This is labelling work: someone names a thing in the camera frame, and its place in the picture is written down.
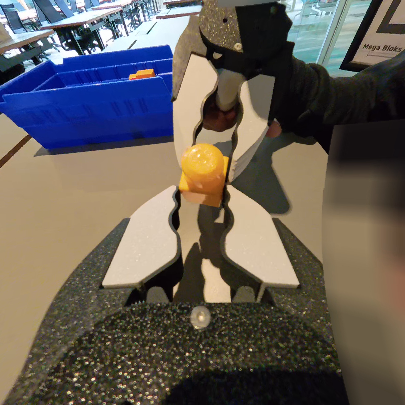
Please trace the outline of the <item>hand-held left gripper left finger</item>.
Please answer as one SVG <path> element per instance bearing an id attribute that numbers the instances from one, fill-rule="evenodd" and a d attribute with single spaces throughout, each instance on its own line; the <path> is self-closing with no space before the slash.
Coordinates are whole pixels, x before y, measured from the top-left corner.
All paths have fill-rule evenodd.
<path id="1" fill-rule="evenodd" d="M 159 286 L 173 293 L 184 273 L 180 205 L 179 188 L 172 185 L 131 215 L 102 281 L 104 289 Z"/>

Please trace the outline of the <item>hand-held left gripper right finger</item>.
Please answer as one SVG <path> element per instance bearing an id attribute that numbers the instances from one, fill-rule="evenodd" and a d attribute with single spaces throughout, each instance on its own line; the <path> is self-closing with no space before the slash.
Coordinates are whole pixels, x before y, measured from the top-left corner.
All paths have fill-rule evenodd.
<path id="1" fill-rule="evenodd" d="M 230 288 L 250 287 L 255 301 L 268 287 L 298 288 L 300 282 L 271 215 L 231 185 L 225 188 L 223 208 L 221 254 Z"/>

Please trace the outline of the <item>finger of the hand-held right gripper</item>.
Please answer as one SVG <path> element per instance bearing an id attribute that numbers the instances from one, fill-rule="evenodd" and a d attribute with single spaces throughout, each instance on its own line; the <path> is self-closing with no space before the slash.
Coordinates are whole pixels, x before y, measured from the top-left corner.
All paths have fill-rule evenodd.
<path id="1" fill-rule="evenodd" d="M 214 93 L 218 73 L 205 57 L 191 54 L 177 98 L 173 103 L 173 130 L 176 157 L 195 144 L 201 131 L 206 100 Z"/>
<path id="2" fill-rule="evenodd" d="M 234 132 L 236 143 L 230 160 L 229 183 L 246 169 L 266 135 L 273 89 L 271 76 L 255 76 L 240 85 L 241 113 Z"/>

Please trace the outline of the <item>blue plastic bin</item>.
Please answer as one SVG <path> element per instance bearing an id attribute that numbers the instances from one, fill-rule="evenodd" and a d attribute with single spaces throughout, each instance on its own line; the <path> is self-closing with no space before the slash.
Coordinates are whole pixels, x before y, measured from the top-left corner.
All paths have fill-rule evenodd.
<path id="1" fill-rule="evenodd" d="M 45 149 L 172 137 L 172 63 L 169 45 L 47 61 L 1 86 L 1 112 Z"/>

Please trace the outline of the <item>person's right forearm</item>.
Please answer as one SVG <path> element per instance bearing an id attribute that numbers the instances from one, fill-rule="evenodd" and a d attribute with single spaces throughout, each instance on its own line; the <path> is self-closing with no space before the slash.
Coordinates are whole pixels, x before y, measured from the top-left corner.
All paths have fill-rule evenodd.
<path id="1" fill-rule="evenodd" d="M 328 154 L 336 125 L 405 118 L 405 51 L 351 77 L 292 58 L 290 82 L 266 136 L 312 137 Z"/>

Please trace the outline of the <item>person's right hand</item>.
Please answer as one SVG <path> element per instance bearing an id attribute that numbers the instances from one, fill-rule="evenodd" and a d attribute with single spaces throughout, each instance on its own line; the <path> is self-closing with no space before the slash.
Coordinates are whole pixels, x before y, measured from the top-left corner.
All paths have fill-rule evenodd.
<path id="1" fill-rule="evenodd" d="M 222 111 L 216 104 L 215 97 L 206 100 L 203 107 L 202 127 L 215 132 L 224 132 L 232 128 L 238 119 L 239 103 L 230 110 Z"/>

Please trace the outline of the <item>wooden top desk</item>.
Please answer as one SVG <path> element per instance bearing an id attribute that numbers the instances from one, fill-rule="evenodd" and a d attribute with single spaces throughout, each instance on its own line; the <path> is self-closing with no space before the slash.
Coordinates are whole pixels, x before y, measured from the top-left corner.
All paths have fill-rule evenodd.
<path id="1" fill-rule="evenodd" d="M 201 5 L 187 6 L 187 7 L 175 7 L 165 8 L 155 17 L 156 19 L 172 19 L 179 17 L 188 17 L 198 15 L 202 9 Z"/>
<path id="2" fill-rule="evenodd" d="M 99 29 L 107 25 L 107 18 L 118 14 L 122 11 L 122 7 L 102 8 L 97 11 L 87 11 L 81 14 L 74 15 L 70 18 L 64 18 L 56 23 L 43 24 L 40 30 L 53 30 L 58 35 L 67 35 L 74 44 L 74 49 L 78 55 L 84 55 L 84 51 L 74 37 L 74 31 L 88 26 L 90 32 L 95 35 L 96 41 L 101 51 L 105 49 L 102 38 L 100 37 Z"/>
<path id="3" fill-rule="evenodd" d="M 24 61 L 35 58 L 50 49 L 52 46 L 47 41 L 47 38 L 54 34 L 55 32 L 53 30 L 39 30 L 8 36 L 8 38 L 1 41 L 0 44 L 0 71 L 5 72 L 8 69 L 21 64 Z M 31 46 L 31 48 L 24 50 L 22 53 L 15 56 L 10 58 L 4 56 L 7 51 L 22 49 L 29 46 Z"/>

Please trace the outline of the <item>black framed sign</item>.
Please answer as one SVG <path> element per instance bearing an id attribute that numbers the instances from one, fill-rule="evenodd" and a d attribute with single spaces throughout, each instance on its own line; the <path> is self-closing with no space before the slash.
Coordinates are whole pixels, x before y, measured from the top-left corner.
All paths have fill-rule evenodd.
<path id="1" fill-rule="evenodd" d="M 342 61 L 341 70 L 360 72 L 405 49 L 405 2 L 373 0 Z"/>

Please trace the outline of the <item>black office chair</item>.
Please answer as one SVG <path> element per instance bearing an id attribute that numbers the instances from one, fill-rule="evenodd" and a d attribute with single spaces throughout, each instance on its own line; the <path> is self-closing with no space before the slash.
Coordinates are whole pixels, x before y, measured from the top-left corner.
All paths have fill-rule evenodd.
<path id="1" fill-rule="evenodd" d="M 18 15 L 18 10 L 12 3 L 0 4 L 1 10 L 5 15 L 9 28 L 15 34 L 23 34 L 29 32 L 29 30 L 24 26 L 21 18 Z"/>

